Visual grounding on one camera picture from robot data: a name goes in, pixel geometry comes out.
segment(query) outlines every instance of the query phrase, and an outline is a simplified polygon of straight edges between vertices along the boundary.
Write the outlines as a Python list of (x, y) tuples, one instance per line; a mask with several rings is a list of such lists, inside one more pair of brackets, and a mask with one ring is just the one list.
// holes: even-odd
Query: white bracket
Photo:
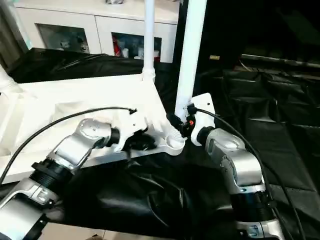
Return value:
[[(210, 93), (204, 93), (193, 97), (191, 99), (191, 103), (194, 104), (194, 106), (198, 109), (203, 109), (213, 114), (215, 113), (215, 108)], [(191, 133), (191, 141), (194, 145), (201, 146), (201, 143), (197, 141), (199, 131), (205, 127), (215, 127), (215, 119), (212, 116), (199, 111), (196, 112), (194, 117), (195, 126)]]

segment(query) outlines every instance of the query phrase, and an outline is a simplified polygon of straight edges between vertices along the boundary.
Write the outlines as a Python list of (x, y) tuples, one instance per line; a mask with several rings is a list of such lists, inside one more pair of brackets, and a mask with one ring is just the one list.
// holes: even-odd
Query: robotic arm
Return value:
[(235, 215), (236, 227), (243, 238), (285, 240), (278, 219), (268, 202), (268, 194), (257, 158), (248, 152), (237, 136), (214, 128), (214, 119), (199, 108), (214, 113), (210, 94), (193, 97), (188, 107), (195, 121), (191, 141), (203, 146), (223, 174)]
[(122, 150), (129, 137), (147, 128), (138, 112), (130, 117), (134, 122), (123, 131), (109, 123), (84, 119), (44, 161), (35, 162), (31, 176), (21, 180), (0, 202), (0, 240), (37, 240), (48, 222), (43, 210), (59, 199), (92, 150), (111, 145), (117, 145), (116, 151)]

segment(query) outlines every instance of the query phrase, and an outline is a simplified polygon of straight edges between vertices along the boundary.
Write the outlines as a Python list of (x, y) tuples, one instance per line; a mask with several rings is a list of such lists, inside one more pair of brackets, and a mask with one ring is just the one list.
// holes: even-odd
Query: white pole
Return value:
[(143, 78), (155, 78), (154, 51), (155, 51), (155, 0), (144, 1), (144, 58)]
[(10, 77), (0, 64), (0, 93), (21, 92), (19, 85)]
[(174, 112), (183, 122), (193, 96), (206, 7), (207, 0), (189, 0)]

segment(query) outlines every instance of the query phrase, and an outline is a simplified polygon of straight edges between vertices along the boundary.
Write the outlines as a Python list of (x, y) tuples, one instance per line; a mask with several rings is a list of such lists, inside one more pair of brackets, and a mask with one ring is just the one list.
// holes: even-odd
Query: black cable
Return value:
[[(264, 184), (265, 184), (265, 188), (268, 192), (268, 195), (269, 195), (269, 198), (271, 201), (274, 200), (273, 196), (272, 196), (272, 190), (271, 190), (271, 187), (270, 187), (270, 183), (268, 181), (268, 178), (267, 178), (267, 174), (266, 174), (266, 170), (264, 168), (265, 166), (265, 163), (262, 162), (260, 156), (259, 156), (259, 153), (255, 150), (255, 148), (250, 144), (250, 142), (239, 132), (237, 131), (233, 126), (231, 126), (228, 122), (226, 122), (224, 119), (222, 119), (220, 116), (216, 115), (216, 114), (213, 114), (212, 112), (209, 112), (209, 111), (206, 111), (206, 110), (203, 110), (203, 109), (200, 109), (200, 108), (196, 108), (194, 107), (191, 107), (191, 108), (188, 108), (188, 110), (191, 109), (191, 111), (196, 111), (196, 112), (201, 112), (201, 113), (204, 113), (204, 114), (208, 114), (210, 115), (211, 117), (213, 118), (216, 118), (218, 119), (219, 121), (221, 121), (223, 124), (225, 124), (229, 129), (231, 129), (232, 131), (235, 132), (235, 134), (245, 143), (245, 145), (249, 148), (249, 150), (255, 155), (256, 159), (258, 160), (260, 166), (261, 166), (261, 172), (262, 172), (262, 176), (263, 176), (263, 179), (264, 179)], [(293, 209), (293, 211), (296, 213), (296, 209), (293, 205), (293, 201), (291, 199), (291, 197), (289, 196), (289, 194), (286, 194), (288, 193), (287, 189), (285, 188), (280, 176), (275, 172), (273, 171), (273, 174), (276, 176), (277, 180), (279, 181), (279, 184), (282, 188), (282, 190), (284, 191), (284, 194), (285, 196), (287, 197), (287, 200), (288, 200), (288, 203), (290, 205), (290, 207)], [(293, 240), (293, 237), (292, 235), (290, 234), (290, 231), (288, 230), (284, 220), (282, 219), (278, 209), (276, 207), (273, 208), (274, 210), (274, 213), (276, 215), (276, 217), (279, 219), (282, 227), (285, 229), (285, 231), (287, 232), (288, 236), (290, 239)], [(296, 223), (298, 225), (298, 228), (299, 228), (299, 232), (300, 232), (300, 236), (303, 240), (306, 239), (306, 236), (305, 236), (305, 232), (302, 228), (302, 225), (301, 225), (301, 221), (300, 221), (300, 218), (298, 216), (298, 214), (295, 214), (295, 218), (296, 218)]]
[(93, 109), (89, 109), (89, 110), (85, 110), (85, 111), (81, 111), (81, 112), (77, 112), (65, 117), (62, 117), (58, 120), (55, 120), (51, 123), (49, 123), (48, 125), (44, 126), (43, 128), (41, 128), (40, 130), (36, 131), (34, 134), (32, 134), (30, 137), (28, 137), (20, 146), (19, 148), (15, 151), (15, 153), (12, 155), (10, 161), (8, 162), (8, 164), (6, 165), (1, 177), (0, 177), (0, 185), (3, 183), (10, 167), (12, 166), (12, 164), (14, 163), (15, 159), (17, 158), (17, 156), (19, 155), (19, 153), (22, 151), (22, 149), (24, 149), (24, 147), (32, 141), (32, 139), (34, 139), (36, 136), (38, 136), (39, 134), (41, 134), (42, 132), (44, 132), (45, 130), (51, 128), (52, 126), (61, 123), (64, 120), (67, 119), (71, 119), (74, 117), (77, 117), (79, 115), (83, 115), (83, 114), (88, 114), (88, 113), (92, 113), (92, 112), (97, 112), (97, 111), (102, 111), (102, 110), (128, 110), (130, 113), (134, 113), (137, 110), (135, 109), (131, 109), (131, 108), (127, 108), (127, 107), (117, 107), (117, 106), (110, 106), (110, 107), (100, 107), (100, 108), (93, 108)]
[(275, 176), (277, 182), (280, 184), (280, 186), (284, 192), (284, 195), (285, 195), (286, 199), (288, 200), (289, 205), (292, 206), (292, 210), (293, 210), (293, 213), (294, 213), (294, 216), (296, 219), (296, 223), (298, 225), (298, 230), (299, 230), (300, 236), (301, 236), (302, 240), (306, 240), (306, 234), (305, 234), (305, 231), (302, 227), (298, 212), (297, 212), (296, 208), (294, 207), (294, 203), (292, 202), (292, 199), (288, 193), (288, 190), (286, 189), (284, 182), (282, 181), (280, 176), (276, 173), (276, 171), (272, 167), (269, 166), (268, 163), (264, 162), (263, 164)]

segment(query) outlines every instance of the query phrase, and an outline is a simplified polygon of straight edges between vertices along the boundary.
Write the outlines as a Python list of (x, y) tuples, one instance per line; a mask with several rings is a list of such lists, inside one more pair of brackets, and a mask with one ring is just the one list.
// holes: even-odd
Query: black fabric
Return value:
[[(178, 70), (156, 64), (155, 85), (173, 112)], [(137, 74), (142, 62), (32, 49), (11, 70), (18, 83)], [(288, 186), (308, 240), (320, 240), (320, 83), (255, 72), (205, 72), (194, 94), (210, 92), (217, 114), (240, 130)], [(216, 125), (225, 128), (220, 122)], [(271, 174), (278, 209), (295, 239), (293, 211)], [(12, 184), (0, 188), (5, 196)], [(175, 239), (238, 238), (220, 172), (201, 147), (82, 169), (48, 211), (51, 221)]]

